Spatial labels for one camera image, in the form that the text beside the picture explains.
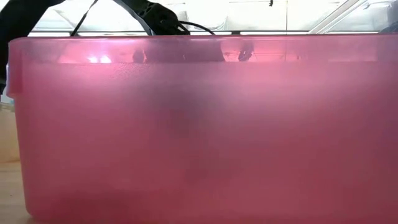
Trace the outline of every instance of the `black strap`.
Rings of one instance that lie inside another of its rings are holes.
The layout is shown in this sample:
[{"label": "black strap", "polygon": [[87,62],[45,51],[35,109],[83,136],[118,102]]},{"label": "black strap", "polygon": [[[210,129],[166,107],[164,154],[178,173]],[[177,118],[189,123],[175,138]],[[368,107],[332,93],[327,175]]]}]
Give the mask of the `black strap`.
[{"label": "black strap", "polygon": [[79,30],[80,26],[83,24],[84,20],[87,17],[88,12],[90,11],[90,9],[98,2],[98,0],[94,0],[94,2],[91,4],[91,6],[87,9],[87,12],[83,15],[83,17],[80,19],[79,23],[77,24],[77,26],[75,27],[75,29],[73,30],[73,32],[70,34],[71,37],[76,36],[77,31]]}]

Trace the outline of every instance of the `wooden table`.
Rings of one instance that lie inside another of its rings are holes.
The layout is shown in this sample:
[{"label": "wooden table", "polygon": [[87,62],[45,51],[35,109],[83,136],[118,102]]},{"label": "wooden table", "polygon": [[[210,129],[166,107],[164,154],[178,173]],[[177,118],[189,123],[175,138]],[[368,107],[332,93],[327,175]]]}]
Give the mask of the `wooden table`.
[{"label": "wooden table", "polygon": [[0,163],[0,223],[39,224],[25,209],[19,162]]}]

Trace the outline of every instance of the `black cable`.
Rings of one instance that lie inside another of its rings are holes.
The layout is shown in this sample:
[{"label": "black cable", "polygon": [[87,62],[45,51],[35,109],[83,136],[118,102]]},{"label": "black cable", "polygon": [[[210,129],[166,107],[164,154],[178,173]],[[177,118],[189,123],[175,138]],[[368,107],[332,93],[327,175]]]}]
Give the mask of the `black cable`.
[{"label": "black cable", "polygon": [[189,32],[189,30],[187,29],[187,28],[185,28],[185,26],[183,26],[183,25],[179,25],[178,27],[180,27],[181,29],[183,29],[184,31],[187,31],[187,32]]},{"label": "black cable", "polygon": [[206,28],[206,27],[204,27],[202,25],[199,25],[199,24],[196,24],[196,23],[193,23],[193,22],[187,22],[187,21],[180,21],[180,23],[181,24],[185,24],[185,25],[195,26],[197,28],[201,28],[204,31],[209,32],[211,35],[216,35],[213,31],[211,31],[210,29],[208,29],[208,28]]},{"label": "black cable", "polygon": [[91,4],[91,6],[87,9],[86,13],[83,15],[83,17],[80,19],[79,23],[77,24],[77,26],[75,27],[75,29],[73,30],[73,32],[70,34],[71,37],[76,36],[77,31],[79,30],[80,26],[83,24],[84,20],[87,17],[88,12],[90,11],[90,9],[98,2],[98,0],[94,0],[94,2]]}]

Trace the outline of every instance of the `translucent plastic bin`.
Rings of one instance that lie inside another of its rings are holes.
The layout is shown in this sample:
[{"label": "translucent plastic bin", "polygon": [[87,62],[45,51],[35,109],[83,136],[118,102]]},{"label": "translucent plastic bin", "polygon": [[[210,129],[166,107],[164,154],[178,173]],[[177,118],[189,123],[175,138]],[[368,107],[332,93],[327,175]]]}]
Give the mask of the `translucent plastic bin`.
[{"label": "translucent plastic bin", "polygon": [[18,39],[27,210],[398,223],[398,35]]}]

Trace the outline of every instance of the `wooden surface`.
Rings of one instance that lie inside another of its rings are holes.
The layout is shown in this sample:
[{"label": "wooden surface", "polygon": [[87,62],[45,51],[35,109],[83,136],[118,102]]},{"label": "wooden surface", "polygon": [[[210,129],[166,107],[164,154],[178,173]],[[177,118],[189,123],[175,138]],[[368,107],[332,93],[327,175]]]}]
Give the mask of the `wooden surface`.
[{"label": "wooden surface", "polygon": [[0,163],[19,160],[14,105],[0,103]]},{"label": "wooden surface", "polygon": [[39,224],[26,212],[18,162],[0,163],[0,223]]}]

